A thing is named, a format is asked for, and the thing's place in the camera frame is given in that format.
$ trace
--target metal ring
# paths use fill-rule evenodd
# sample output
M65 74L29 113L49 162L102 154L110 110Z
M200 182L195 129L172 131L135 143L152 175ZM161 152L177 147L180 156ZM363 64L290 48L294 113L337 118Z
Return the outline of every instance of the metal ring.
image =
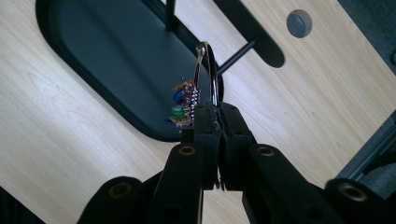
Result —
M198 80L199 80L200 68L202 65L202 59L206 58L207 69L210 79L210 96L211 96L212 105L218 106L219 80L218 80L218 71L216 67L215 55L213 54L213 50L210 47L209 43L207 43L206 41L199 43L199 45L196 47L196 50L197 50L198 58L194 72L194 82L193 82L194 91L199 92Z
M118 183L110 188L108 195L113 199L121 199L132 192L132 185L127 182Z
M259 147L257 151L260 153L260 155L266 157L272 157L275 155L275 152L269 147Z
M364 202L367 200L367 194L364 193L363 190L358 189L354 186L352 186L349 183L341 183L338 186L338 190L347 198L350 200L353 200L355 202Z
M190 156L195 153L195 148L194 147L182 147L181 149L178 150L178 153L184 156Z

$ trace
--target screw hole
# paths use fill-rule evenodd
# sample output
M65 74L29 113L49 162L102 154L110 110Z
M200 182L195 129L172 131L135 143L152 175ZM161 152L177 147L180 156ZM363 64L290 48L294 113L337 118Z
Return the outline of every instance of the screw hole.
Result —
M108 191L108 195L113 199L121 199L128 196L131 192L132 185L126 182L121 182L111 187Z
M275 152L268 147L259 147L258 151L262 156L271 157L275 155Z
M190 156L195 153L195 148L193 147L183 147L178 150L178 153L185 155L185 156Z
M304 10L296 9L289 14L286 25L291 35L304 38L312 30L312 19Z
M348 183L343 183L338 186L338 190L348 199L361 203L367 200L367 194L361 189L358 189Z

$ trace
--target circular hole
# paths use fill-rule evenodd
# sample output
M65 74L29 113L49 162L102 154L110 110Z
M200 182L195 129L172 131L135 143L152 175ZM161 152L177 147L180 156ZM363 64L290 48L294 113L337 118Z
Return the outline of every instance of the circular hole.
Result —
M183 147L178 151L180 154L185 156L190 156L195 153L195 148L193 147Z
M297 9L289 14L286 25L291 35L297 38L304 38L312 30L312 19L307 12Z
M268 148L268 147L260 147L259 153L262 156L268 156L268 157L275 155L275 152L271 148Z
M113 199L120 199L125 196L128 196L132 191L132 185L122 182L119 184L114 185L108 191L108 195L110 195Z
M364 202L367 200L367 194L361 189L358 189L348 183L343 183L338 186L338 190L350 200L355 202Z
M169 219L176 219L181 215L181 207L177 204L170 204L165 209L165 216Z

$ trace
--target wooden table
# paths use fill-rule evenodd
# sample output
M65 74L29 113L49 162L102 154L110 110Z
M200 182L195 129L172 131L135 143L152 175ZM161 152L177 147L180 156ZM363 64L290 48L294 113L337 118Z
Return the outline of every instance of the wooden table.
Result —
M258 142L323 186L395 110L396 77L335 0L243 2L286 62L274 68L250 51L223 74L224 102L241 110ZM313 20L305 38L286 27L294 9ZM219 64L246 44L210 0L178 1L176 15L211 44ZM1 1L0 18L4 189L47 223L75 223L108 179L161 171L174 144L138 132L54 53L34 0ZM240 198L206 192L204 223L248 222Z

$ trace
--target green component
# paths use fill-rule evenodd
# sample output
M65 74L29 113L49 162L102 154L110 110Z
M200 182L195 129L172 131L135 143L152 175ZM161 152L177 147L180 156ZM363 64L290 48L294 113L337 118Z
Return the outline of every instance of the green component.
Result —
M174 114L174 115L176 115L176 116L183 116L184 115L184 111L182 111L182 110L179 110L179 111L177 111L177 110L172 110L172 114Z
M176 105L176 106L172 107L172 110L175 110L175 111L181 111L182 109L183 109L182 105Z

